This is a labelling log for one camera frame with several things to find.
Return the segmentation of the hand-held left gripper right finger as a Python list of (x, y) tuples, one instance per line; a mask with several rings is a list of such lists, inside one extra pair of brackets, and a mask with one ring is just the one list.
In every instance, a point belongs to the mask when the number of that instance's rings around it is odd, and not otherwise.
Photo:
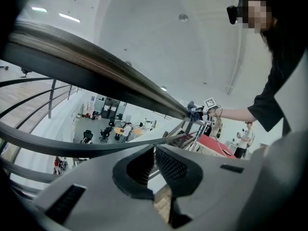
[(192, 220), (183, 214), (177, 199), (190, 196), (203, 179), (203, 170), (195, 162), (178, 155), (165, 146), (156, 147), (156, 165), (171, 190), (169, 225), (177, 229)]

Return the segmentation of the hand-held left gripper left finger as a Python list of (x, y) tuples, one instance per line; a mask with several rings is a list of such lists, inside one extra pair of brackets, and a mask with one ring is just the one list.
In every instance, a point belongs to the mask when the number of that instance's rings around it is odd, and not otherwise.
[(148, 145), (127, 156), (113, 167), (113, 181), (127, 196), (134, 199), (153, 200), (153, 191), (148, 189), (148, 180), (154, 167), (154, 147)]

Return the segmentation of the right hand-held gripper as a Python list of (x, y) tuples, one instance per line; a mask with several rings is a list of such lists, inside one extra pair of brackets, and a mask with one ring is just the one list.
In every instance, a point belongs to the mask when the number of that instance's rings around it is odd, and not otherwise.
[(219, 109), (221, 107), (221, 105), (219, 105), (216, 100), (211, 97), (209, 99), (206, 99), (204, 101), (204, 105), (202, 105), (201, 107), (196, 107), (194, 110), (196, 112), (202, 112), (203, 114), (208, 114), (209, 111), (214, 110), (214, 109)]

